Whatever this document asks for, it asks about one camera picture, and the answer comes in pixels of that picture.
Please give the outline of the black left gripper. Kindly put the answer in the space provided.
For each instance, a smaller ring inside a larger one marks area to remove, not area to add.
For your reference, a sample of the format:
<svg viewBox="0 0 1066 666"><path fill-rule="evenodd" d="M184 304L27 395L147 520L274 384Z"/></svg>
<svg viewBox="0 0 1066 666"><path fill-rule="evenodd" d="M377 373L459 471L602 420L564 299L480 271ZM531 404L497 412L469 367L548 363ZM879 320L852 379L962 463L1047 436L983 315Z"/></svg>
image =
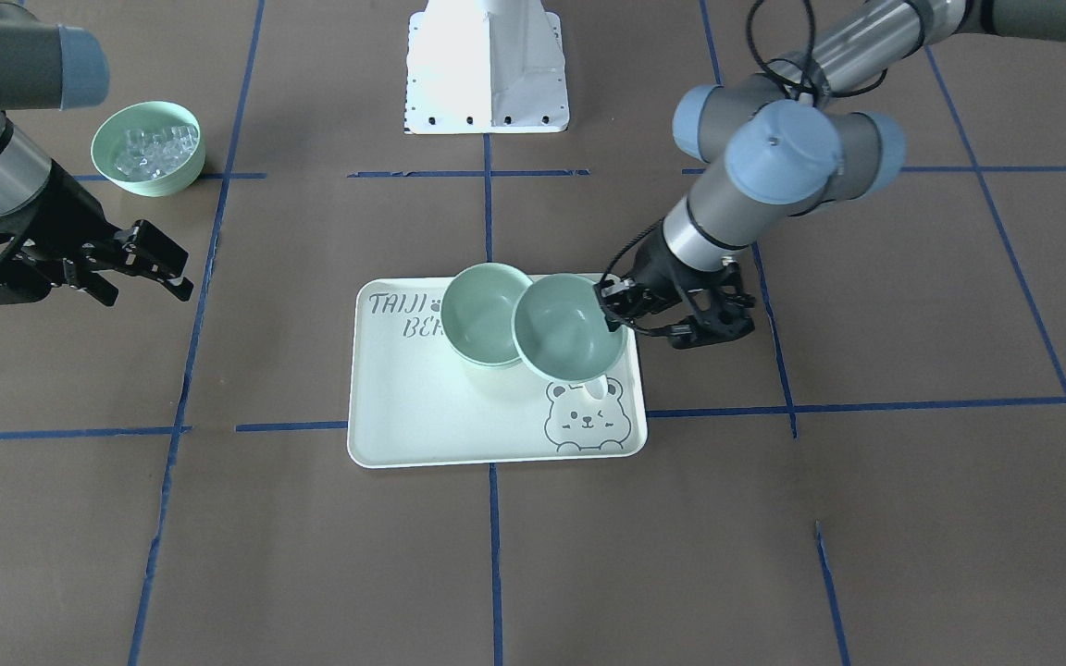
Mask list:
<svg viewBox="0 0 1066 666"><path fill-rule="evenodd" d="M665 241L663 221L639 241L633 269L621 281L605 278L595 286L598 303L610 332L619 327L636 334L652 334L634 321L641 316L662 315L680 307L689 315L698 315L718 300L738 296L738 271L723 266L714 271L692 269L677 260Z"/></svg>

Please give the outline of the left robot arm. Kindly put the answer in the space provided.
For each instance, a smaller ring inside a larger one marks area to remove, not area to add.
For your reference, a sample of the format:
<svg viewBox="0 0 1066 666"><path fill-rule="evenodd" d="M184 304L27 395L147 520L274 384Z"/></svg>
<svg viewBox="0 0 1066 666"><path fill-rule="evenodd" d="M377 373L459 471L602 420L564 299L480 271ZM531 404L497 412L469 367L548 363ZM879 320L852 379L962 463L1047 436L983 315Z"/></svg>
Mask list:
<svg viewBox="0 0 1066 666"><path fill-rule="evenodd" d="M673 139L705 172L667 215L627 249L633 266L605 269L595 298L610 330L668 339L690 350L748 336L756 300L738 260L771 225L830 204L856 201L897 177L906 139L891 117L825 107L881 87L888 69L931 43L972 33L1066 43L1066 1L863 1L828 30L804 3L807 42L764 59L732 87L689 90Z"/></svg>

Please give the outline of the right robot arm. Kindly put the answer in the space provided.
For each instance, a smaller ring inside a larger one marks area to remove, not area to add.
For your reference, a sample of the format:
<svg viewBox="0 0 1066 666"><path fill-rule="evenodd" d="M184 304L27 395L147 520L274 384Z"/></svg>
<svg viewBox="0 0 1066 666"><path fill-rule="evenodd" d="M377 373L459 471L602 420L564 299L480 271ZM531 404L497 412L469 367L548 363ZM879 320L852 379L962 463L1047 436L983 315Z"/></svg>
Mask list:
<svg viewBox="0 0 1066 666"><path fill-rule="evenodd" d="M111 224L101 204L9 118L11 110L100 105L109 87L103 47L88 30L46 25L0 1L0 306L42 300L63 286L113 306L118 288L106 271L191 298L182 246L148 220Z"/></svg>

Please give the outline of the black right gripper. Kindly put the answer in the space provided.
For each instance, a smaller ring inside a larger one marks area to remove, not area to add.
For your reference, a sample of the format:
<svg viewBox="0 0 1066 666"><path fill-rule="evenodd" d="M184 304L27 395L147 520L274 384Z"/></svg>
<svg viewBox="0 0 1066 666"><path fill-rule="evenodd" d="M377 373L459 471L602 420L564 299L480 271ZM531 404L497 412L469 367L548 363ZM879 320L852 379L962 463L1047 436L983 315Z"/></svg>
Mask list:
<svg viewBox="0 0 1066 666"><path fill-rule="evenodd" d="M193 282L183 276L189 253L182 246L149 220L136 220L128 230L110 223L97 199L59 165L37 197L12 214L30 216L25 254L51 279L52 290L69 286L114 306L118 287L100 275L113 270L159 283L178 300L193 294Z"/></svg>

